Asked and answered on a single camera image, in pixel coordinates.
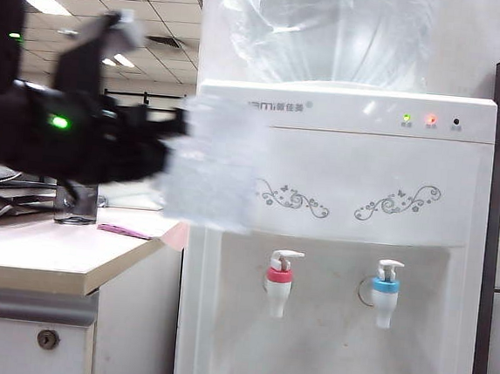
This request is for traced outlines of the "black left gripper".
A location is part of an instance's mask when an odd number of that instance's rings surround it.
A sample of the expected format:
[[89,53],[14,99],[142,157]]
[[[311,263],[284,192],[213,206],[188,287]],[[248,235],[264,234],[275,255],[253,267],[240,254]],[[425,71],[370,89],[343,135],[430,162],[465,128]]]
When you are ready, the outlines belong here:
[[76,161],[75,179],[99,183],[142,180],[168,167],[164,139],[185,136],[182,108],[103,108]]

